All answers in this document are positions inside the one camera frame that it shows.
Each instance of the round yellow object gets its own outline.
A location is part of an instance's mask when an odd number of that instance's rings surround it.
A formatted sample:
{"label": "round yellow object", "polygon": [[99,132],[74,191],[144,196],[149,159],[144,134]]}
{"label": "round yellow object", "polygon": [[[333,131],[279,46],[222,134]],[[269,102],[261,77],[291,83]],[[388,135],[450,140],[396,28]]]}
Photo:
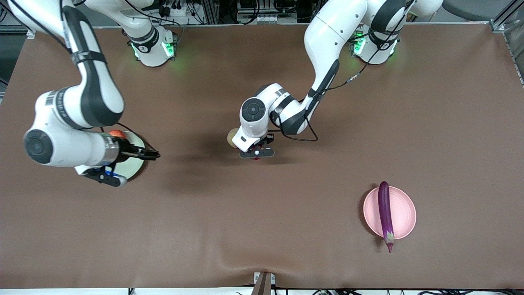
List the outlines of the round yellow object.
{"label": "round yellow object", "polygon": [[237,148],[233,143],[233,137],[235,137],[236,132],[238,132],[238,128],[231,129],[231,131],[227,134],[227,142],[234,148]]}

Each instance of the plate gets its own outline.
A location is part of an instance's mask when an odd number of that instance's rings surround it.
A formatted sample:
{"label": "plate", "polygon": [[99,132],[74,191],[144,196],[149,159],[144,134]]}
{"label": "plate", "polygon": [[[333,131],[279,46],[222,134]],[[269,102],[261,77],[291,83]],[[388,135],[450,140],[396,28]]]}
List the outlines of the plate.
{"label": "plate", "polygon": [[[393,223],[393,234],[396,239],[406,237],[415,227],[417,211],[409,196],[400,189],[389,187],[389,206],[391,208],[391,221]],[[371,230],[384,237],[382,234],[382,223],[378,212],[378,187],[369,192],[364,199],[364,218]]]}
{"label": "plate", "polygon": [[[127,140],[132,145],[140,146],[141,148],[144,147],[144,142],[134,133],[129,132],[129,131],[123,131],[123,132],[126,134]],[[130,157],[121,163],[116,163],[115,171],[113,173],[121,175],[125,177],[126,179],[130,179],[140,170],[143,163],[144,163],[144,160]]]}

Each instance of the eggplant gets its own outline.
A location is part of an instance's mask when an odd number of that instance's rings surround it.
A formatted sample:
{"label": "eggplant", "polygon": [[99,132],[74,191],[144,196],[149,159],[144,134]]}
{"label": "eggplant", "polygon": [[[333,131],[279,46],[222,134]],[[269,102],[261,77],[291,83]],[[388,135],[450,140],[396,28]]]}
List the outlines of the eggplant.
{"label": "eggplant", "polygon": [[391,221],[391,207],[389,206],[389,185],[385,181],[378,188],[378,213],[380,215],[380,223],[382,224],[384,242],[391,253],[395,235],[393,233],[393,222]]}

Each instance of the pink plate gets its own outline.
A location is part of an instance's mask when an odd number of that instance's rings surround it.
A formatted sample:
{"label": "pink plate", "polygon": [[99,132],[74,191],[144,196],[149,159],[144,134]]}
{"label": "pink plate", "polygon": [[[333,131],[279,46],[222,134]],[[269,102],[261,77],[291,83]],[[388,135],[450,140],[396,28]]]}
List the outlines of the pink plate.
{"label": "pink plate", "polygon": [[[417,221],[415,205],[405,192],[390,186],[389,206],[391,207],[391,221],[393,222],[395,240],[402,239],[415,227]],[[364,200],[364,218],[371,230],[383,238],[382,224],[378,213],[378,187],[369,192]]]}

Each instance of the brown table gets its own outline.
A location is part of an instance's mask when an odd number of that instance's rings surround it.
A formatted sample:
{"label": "brown table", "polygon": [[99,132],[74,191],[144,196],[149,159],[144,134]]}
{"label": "brown table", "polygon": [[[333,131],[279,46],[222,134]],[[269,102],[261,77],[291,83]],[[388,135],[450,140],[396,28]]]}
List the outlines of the brown table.
{"label": "brown table", "polygon": [[[188,28],[159,68],[98,30],[122,122],[162,153],[123,188],[25,154],[35,99],[80,80],[50,37],[26,41],[0,107],[0,287],[236,286],[267,270],[295,288],[524,288],[524,91],[503,36],[406,26],[385,64],[328,92],[319,142],[277,135],[275,157],[241,160],[226,135],[242,102],[311,86],[304,30]],[[361,66],[344,49],[333,85]],[[362,216],[383,180],[418,213],[393,254]]]}

